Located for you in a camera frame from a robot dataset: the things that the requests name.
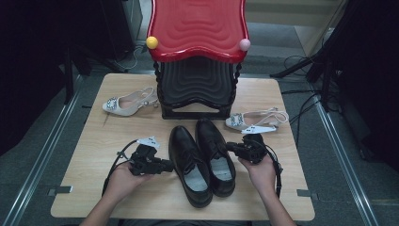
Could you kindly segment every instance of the gray carpet floor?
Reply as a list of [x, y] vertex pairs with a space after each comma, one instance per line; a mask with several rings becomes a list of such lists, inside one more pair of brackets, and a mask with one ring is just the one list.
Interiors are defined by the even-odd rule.
[[[129, 73], [153, 72], [152, 61], [148, 53], [136, 53], [138, 62]], [[123, 63], [126, 67], [134, 64], [133, 56], [128, 56]], [[242, 76], [268, 78], [270, 73], [284, 70], [282, 57], [248, 56], [243, 63]], [[96, 62], [91, 62], [93, 71], [90, 76], [82, 76], [81, 92], [76, 99], [71, 116], [65, 123], [57, 143], [52, 150], [48, 164], [40, 177], [30, 202], [23, 207], [24, 214], [19, 225], [66, 225], [77, 224], [80, 218], [53, 218], [50, 209], [54, 197], [48, 196], [49, 189], [59, 186], [72, 157], [74, 148], [85, 125], [85, 120], [93, 104], [98, 89], [109, 69]], [[287, 67], [297, 63], [297, 59], [285, 62]], [[309, 90], [310, 84], [303, 75], [289, 75], [278, 79], [281, 91]], [[319, 84], [312, 84], [318, 89]], [[311, 96], [310, 92], [283, 94], [287, 112], [291, 117], [299, 114], [300, 107]], [[12, 208], [22, 185], [29, 176], [40, 151], [62, 111], [65, 90], [52, 100], [45, 111], [34, 122], [24, 139], [12, 150], [0, 157], [0, 222], [4, 222]], [[338, 112], [329, 112], [334, 122], [344, 151], [347, 154], [359, 182], [367, 194], [372, 209], [380, 225], [397, 225], [399, 222], [399, 173], [383, 162], [368, 162], [359, 155], [357, 145], [345, 119]], [[354, 200], [342, 166], [334, 151], [330, 137], [326, 132], [317, 107], [304, 113], [292, 124], [295, 137], [299, 134], [298, 152], [305, 177], [311, 193], [315, 219], [298, 222], [300, 225], [367, 225]], [[254, 225], [268, 225], [266, 222], [254, 222]], [[117, 225], [115, 219], [109, 225]]]

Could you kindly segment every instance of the wire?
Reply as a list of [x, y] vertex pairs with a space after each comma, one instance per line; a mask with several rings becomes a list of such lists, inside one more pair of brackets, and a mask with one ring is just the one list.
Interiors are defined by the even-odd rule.
[[122, 66], [122, 65], [120, 65], [120, 64], [117, 62], [117, 60], [114, 60], [115, 64], [117, 64], [118, 66], [120, 66], [120, 67], [123, 68], [124, 70], [133, 69], [135, 66], [137, 66], [137, 62], [138, 62], [137, 57], [136, 57], [136, 51], [139, 50], [139, 49], [143, 49], [143, 47], [144, 47], [144, 46], [142, 46], [142, 45], [138, 45], [138, 46], [135, 48], [135, 50], [133, 51], [133, 58], [134, 58], [134, 60], [135, 60], [135, 64], [134, 64], [133, 66], [131, 66], [131, 67]]
[[[288, 57], [286, 57], [286, 58], [284, 59], [284, 68], [285, 68], [285, 69], [288, 69], [288, 67], [287, 67], [287, 60], [288, 60], [289, 58], [292, 58], [292, 57], [299, 57], [299, 60], [298, 60], [297, 63], [301, 62], [302, 60], [309, 59], [309, 57], [303, 57], [303, 56], [298, 56], [298, 55], [288, 56]], [[303, 68], [300, 68], [300, 70], [303, 72], [302, 74], [301, 74], [301, 73], [293, 73], [293, 74], [295, 74], [295, 75], [300, 75], [300, 76], [305, 76], [305, 75], [308, 73], [308, 72], [306, 72], [305, 70], [303, 70]]]
[[126, 149], [128, 149], [132, 144], [136, 143], [137, 139], [131, 141], [130, 143], [128, 143], [123, 149], [122, 151], [120, 151], [118, 153], [118, 157], [115, 159], [114, 164], [112, 164], [111, 169], [108, 172], [108, 176], [106, 177], [106, 179], [109, 179], [109, 177], [111, 176], [112, 172], [114, 172], [114, 169], [117, 167], [117, 162], [120, 160], [120, 158], [122, 157], [122, 155], [124, 154], [124, 152], [126, 151]]

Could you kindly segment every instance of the red plastic stool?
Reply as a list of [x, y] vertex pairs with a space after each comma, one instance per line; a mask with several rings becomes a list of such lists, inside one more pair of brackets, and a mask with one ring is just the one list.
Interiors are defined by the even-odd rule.
[[[147, 46], [164, 119], [230, 116], [250, 46], [244, 7], [245, 0], [152, 0]], [[173, 111], [193, 103], [218, 112]]]

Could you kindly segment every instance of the cable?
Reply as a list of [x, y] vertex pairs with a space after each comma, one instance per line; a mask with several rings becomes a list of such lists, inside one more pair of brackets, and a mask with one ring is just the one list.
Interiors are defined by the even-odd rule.
[[106, 187], [108, 186], [109, 178], [111, 177], [111, 174], [114, 172], [114, 170], [117, 168], [118, 165], [120, 165], [120, 164], [126, 162], [126, 161], [124, 161], [124, 162], [122, 162], [122, 163], [117, 164], [118, 161], [119, 161], [120, 158], [124, 155], [124, 152], [126, 151], [126, 149], [128, 149], [132, 144], [134, 144], [134, 143], [136, 143], [136, 142], [137, 142], [137, 139], [131, 141], [130, 143], [128, 143], [128, 144], [122, 149], [122, 151], [120, 151], [120, 152], [118, 153], [118, 156], [117, 156], [117, 158], [115, 159], [114, 163], [112, 164], [112, 167], [111, 167], [111, 169], [109, 170], [108, 175], [106, 176], [106, 179], [105, 179], [105, 181], [104, 181], [103, 193], [102, 193], [102, 195], [105, 193]]
[[117, 64], [118, 66], [120, 66], [120, 67], [123, 68], [124, 70], [133, 69], [135, 66], [137, 66], [137, 62], [138, 62], [137, 57], [136, 57], [136, 51], [139, 50], [139, 49], [143, 49], [143, 47], [144, 47], [144, 46], [142, 46], [142, 45], [138, 45], [138, 46], [135, 48], [135, 50], [133, 51], [133, 58], [135, 59], [135, 64], [134, 64], [132, 67], [124, 67], [124, 66], [120, 65], [120, 64], [117, 62], [117, 60], [114, 60], [115, 64]]

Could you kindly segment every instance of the white sandal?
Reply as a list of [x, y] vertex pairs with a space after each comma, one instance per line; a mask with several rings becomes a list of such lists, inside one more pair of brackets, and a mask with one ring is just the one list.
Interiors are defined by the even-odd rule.
[[103, 110], [120, 116], [131, 116], [142, 106], [157, 106], [157, 101], [155, 89], [147, 87], [126, 96], [110, 98], [103, 104]]
[[245, 131], [251, 126], [259, 128], [264, 124], [276, 128], [281, 123], [287, 122], [288, 120], [289, 117], [285, 111], [278, 111], [276, 107], [272, 107], [268, 110], [232, 114], [226, 119], [226, 125], [235, 130]]

